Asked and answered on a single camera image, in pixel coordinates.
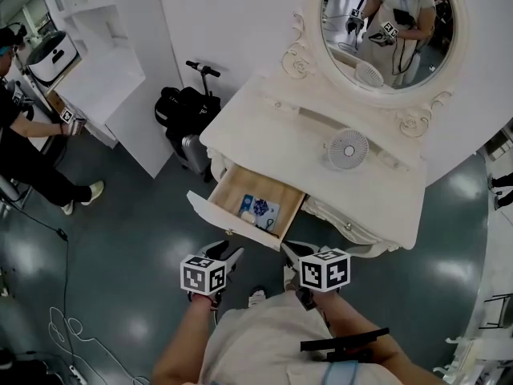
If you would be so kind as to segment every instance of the white appliance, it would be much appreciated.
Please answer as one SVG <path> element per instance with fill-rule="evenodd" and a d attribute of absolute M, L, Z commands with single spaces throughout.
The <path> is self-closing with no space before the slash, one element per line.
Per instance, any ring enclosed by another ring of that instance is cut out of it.
<path fill-rule="evenodd" d="M 356 168 L 369 154 L 369 141 L 351 128 L 337 132 L 325 147 L 329 162 L 337 170 Z"/>
<path fill-rule="evenodd" d="M 47 35 L 26 60 L 32 75 L 43 85 L 50 86 L 73 62 L 77 50 L 64 31 Z"/>

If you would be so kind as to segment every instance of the white cabinet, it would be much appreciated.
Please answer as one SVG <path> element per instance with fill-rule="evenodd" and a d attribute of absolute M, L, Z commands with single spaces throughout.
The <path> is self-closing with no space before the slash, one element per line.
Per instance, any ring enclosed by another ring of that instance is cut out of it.
<path fill-rule="evenodd" d="M 48 3 L 82 57 L 55 90 L 97 138 L 111 147 L 119 141 L 155 177 L 172 146 L 154 106 L 163 87 L 182 87 L 160 0 Z"/>

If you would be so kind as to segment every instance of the small item in drawer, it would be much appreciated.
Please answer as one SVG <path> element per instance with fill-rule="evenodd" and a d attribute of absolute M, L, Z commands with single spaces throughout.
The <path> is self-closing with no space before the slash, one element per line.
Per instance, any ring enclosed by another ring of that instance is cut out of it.
<path fill-rule="evenodd" d="M 273 231 L 279 212 L 278 204 L 246 194 L 240 205 L 239 217 L 265 231 Z M 250 216 L 254 217 L 254 222 L 248 221 Z"/>

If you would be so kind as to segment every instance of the white cable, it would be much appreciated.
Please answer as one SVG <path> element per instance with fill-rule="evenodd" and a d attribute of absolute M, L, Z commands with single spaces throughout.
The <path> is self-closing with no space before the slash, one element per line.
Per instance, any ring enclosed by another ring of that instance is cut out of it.
<path fill-rule="evenodd" d="M 72 354 L 70 351 L 68 351 L 66 348 L 64 348 L 61 344 L 59 344 L 55 340 L 54 336 L 52 335 L 52 331 L 54 331 L 57 334 L 57 338 L 59 339 L 60 342 L 66 342 L 66 339 L 64 338 L 64 335 L 62 335 L 59 332 L 59 329 L 54 324 L 54 320 L 52 318 L 52 310 L 55 310 L 55 311 L 57 311 L 60 314 L 62 320 L 64 321 L 65 329 L 69 330 L 71 335 L 74 336 L 75 338 L 77 338 L 80 342 L 96 342 L 98 345 L 100 345 L 102 347 L 102 349 L 105 352 L 107 352 L 107 354 L 112 359 L 114 359 L 114 361 L 119 365 L 119 367 L 123 370 L 123 373 L 129 379 L 131 379 L 132 385 L 136 385 L 136 384 L 138 384 L 138 385 L 149 385 L 150 381 L 148 379 L 144 378 L 143 376 L 132 376 L 131 373 L 128 372 L 127 369 L 123 366 L 123 364 L 120 361 L 118 361 L 118 359 L 112 354 L 112 352 L 110 352 L 98 339 L 96 339 L 96 338 L 80 338 L 80 334 L 82 334 L 82 331 L 83 331 L 83 325 L 82 325 L 82 323 L 77 318 L 68 318 L 66 320 L 64 318 L 63 312 L 59 308 L 51 306 L 50 307 L 50 322 L 48 323 L 48 334 L 50 335 L 50 338 L 52 339 L 52 341 L 55 342 L 55 345 L 57 345 L 57 347 L 59 347 L 61 350 L 63 350 L 64 352 L 66 352 L 69 355 L 74 356 L 77 359 L 80 359 L 83 363 L 85 363 L 86 366 L 91 371 L 93 371 L 96 374 L 96 376 L 98 376 L 103 381 L 103 383 L 105 383 L 105 385 L 108 385 L 108 383 L 105 381 L 105 379 L 103 379 L 102 376 L 98 372 L 96 372 L 93 369 L 93 367 L 86 362 L 86 360 L 84 358 L 82 358 L 81 356 L 79 356 L 79 355 L 77 355 L 75 353 Z M 73 327 L 71 326 L 72 322 L 75 322 L 77 324 L 77 328 L 78 328 L 77 331 L 75 331 L 73 329 Z"/>

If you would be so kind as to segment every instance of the drawer front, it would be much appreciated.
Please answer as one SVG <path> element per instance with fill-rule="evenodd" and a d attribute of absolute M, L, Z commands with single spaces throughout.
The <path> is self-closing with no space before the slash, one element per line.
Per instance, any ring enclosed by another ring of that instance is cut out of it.
<path fill-rule="evenodd" d="M 247 237 L 276 251 L 280 250 L 280 240 L 273 235 L 242 221 L 239 217 L 223 210 L 218 205 L 205 200 L 192 191 L 188 192 L 187 198 L 192 204 L 194 211 L 210 224 Z"/>
<path fill-rule="evenodd" d="M 329 222 L 337 227 L 341 234 L 348 240 L 360 245 L 376 244 L 382 239 L 370 231 L 367 231 L 359 224 L 349 219 L 344 214 L 333 209 L 322 201 L 310 197 L 310 202 L 313 202 L 315 207 L 320 211 L 321 215 Z"/>

